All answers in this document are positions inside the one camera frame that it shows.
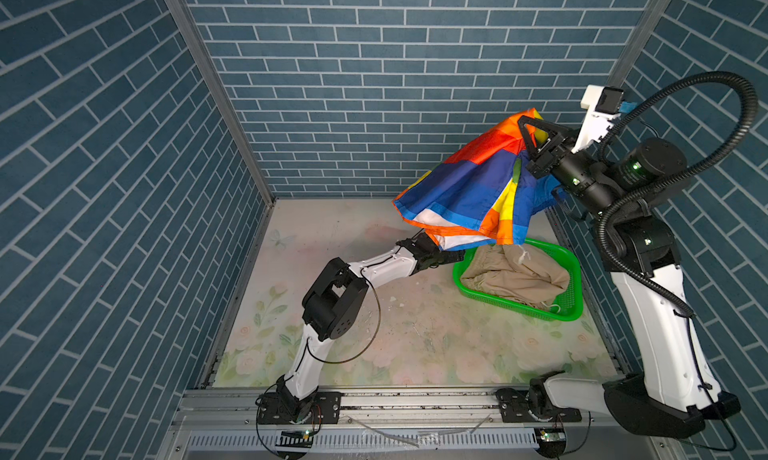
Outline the rainbow striped shorts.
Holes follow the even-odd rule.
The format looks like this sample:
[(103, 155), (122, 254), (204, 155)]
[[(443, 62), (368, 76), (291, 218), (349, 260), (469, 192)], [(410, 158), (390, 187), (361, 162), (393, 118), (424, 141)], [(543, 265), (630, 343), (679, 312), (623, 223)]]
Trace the rainbow striped shorts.
[(524, 110), (493, 126), (422, 175), (393, 205), (441, 249), (522, 244), (532, 217), (556, 204), (553, 176), (535, 178), (518, 120), (540, 120)]

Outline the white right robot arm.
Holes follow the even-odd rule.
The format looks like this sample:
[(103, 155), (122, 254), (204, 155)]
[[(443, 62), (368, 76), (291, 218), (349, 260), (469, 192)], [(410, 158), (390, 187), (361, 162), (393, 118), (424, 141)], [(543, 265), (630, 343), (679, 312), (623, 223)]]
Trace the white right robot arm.
[(738, 398), (714, 378), (696, 335), (675, 236), (652, 211), (694, 176), (683, 152), (652, 137), (607, 165), (575, 149), (567, 127), (530, 115), (517, 124), (530, 171), (554, 175), (593, 215), (595, 242), (628, 311), (643, 366), (605, 382), (546, 374), (531, 382), (531, 406), (544, 416), (557, 409), (599, 412), (633, 434), (674, 439), (739, 413)]

